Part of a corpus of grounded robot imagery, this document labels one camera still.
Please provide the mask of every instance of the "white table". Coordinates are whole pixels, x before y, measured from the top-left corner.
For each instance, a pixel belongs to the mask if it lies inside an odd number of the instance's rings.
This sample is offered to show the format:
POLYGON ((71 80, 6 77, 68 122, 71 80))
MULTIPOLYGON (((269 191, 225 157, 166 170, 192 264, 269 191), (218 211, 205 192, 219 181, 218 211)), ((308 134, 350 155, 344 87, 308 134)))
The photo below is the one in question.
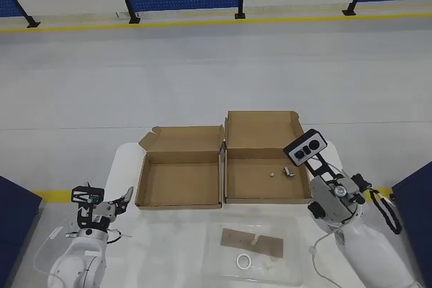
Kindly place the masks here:
MULTIPOLYGON (((321 153, 325 160, 342 168, 336 147, 328 142, 321 153)), ((137 143, 120 146, 115 154, 105 187, 104 200, 121 197, 131 186, 138 187, 145 151, 137 143)), ((294 217, 307 259, 301 287, 334 287, 321 279, 312 267, 307 248, 325 235, 303 204, 223 204, 220 210, 142 211, 132 203, 125 214, 111 224, 131 238, 123 238, 107 247, 107 270, 102 287, 109 288, 190 288, 207 287, 201 278, 206 219, 223 213, 294 217)), ((316 257, 318 269, 342 287, 364 287, 348 261, 337 249, 334 238, 320 242, 316 257)), ((273 286, 233 282, 231 287, 273 286)))

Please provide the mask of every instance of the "black post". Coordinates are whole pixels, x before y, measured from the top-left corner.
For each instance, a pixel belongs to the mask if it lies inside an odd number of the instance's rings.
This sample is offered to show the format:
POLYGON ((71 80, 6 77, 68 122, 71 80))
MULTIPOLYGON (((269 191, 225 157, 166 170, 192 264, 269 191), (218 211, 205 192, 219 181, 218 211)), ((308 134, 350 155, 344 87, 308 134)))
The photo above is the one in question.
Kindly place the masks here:
POLYGON ((357 5, 357 3, 359 2, 359 0, 353 0, 351 3, 349 3, 347 10, 343 10, 343 14, 346 16, 355 16, 355 6, 357 5))
POLYGON ((24 8, 22 8, 21 4, 17 0, 14 0, 14 5, 16 5, 22 16, 24 16, 27 22, 29 22, 27 28, 36 28, 38 25, 40 25, 40 22, 36 22, 32 16, 27 15, 26 11, 24 11, 24 8))
POLYGON ((243 0, 238 0, 238 12, 235 13, 236 19, 245 19, 245 13, 243 13, 243 0))
POLYGON ((132 9, 131 0, 125 0, 128 8, 128 14, 130 15, 130 24, 137 24, 141 21, 141 18, 136 16, 135 10, 132 9))

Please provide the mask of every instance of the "open cardboard box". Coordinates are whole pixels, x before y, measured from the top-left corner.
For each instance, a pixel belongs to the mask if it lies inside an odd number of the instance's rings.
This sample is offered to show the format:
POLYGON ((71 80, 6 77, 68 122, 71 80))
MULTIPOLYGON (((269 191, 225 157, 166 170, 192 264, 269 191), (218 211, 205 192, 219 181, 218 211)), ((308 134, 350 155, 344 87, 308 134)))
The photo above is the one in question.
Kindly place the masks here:
POLYGON ((222 125, 154 127, 139 142, 147 153, 136 206, 142 210, 221 208, 223 138, 222 125))
POLYGON ((309 202, 305 167, 293 166, 283 153, 283 148, 303 133, 293 111, 229 111, 225 120, 225 202, 309 202), (296 176, 286 177, 284 167, 296 176))

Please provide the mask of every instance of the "black cable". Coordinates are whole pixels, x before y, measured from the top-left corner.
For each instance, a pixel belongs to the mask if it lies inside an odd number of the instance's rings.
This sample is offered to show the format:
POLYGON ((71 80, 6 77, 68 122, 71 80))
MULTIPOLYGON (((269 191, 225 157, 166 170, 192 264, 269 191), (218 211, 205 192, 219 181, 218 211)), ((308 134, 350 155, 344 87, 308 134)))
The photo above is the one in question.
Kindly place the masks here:
POLYGON ((375 189, 369 190, 369 196, 372 198, 374 205, 376 205, 376 208, 381 212, 382 216, 386 220, 386 223, 389 226, 390 230, 396 235, 399 235, 402 232, 402 225, 400 224, 397 215, 395 214, 394 210, 390 207, 386 199, 381 198, 381 203, 386 207, 387 211, 389 211, 390 216, 394 220, 394 224, 395 224, 394 225, 392 224, 392 221, 389 219, 387 213, 382 209, 381 205, 379 205, 378 201, 376 200, 375 194, 381 194, 381 193, 375 189))
POLYGON ((117 232, 118 232, 118 237, 115 238, 115 239, 112 240, 112 241, 107 241, 107 244, 112 244, 112 243, 115 243, 115 242, 117 242, 118 240, 120 240, 120 238, 122 237, 122 234, 121 234, 120 231, 117 231, 117 232))

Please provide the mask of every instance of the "camera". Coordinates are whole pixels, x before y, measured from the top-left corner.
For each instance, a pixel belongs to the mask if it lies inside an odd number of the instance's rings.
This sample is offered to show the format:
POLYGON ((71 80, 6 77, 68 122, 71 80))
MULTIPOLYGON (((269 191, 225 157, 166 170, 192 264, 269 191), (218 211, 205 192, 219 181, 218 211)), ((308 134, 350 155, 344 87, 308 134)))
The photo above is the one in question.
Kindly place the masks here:
POLYGON ((285 147, 283 152, 287 154, 295 166, 301 166, 325 149, 326 146, 328 144, 325 138, 317 130, 310 129, 285 147))

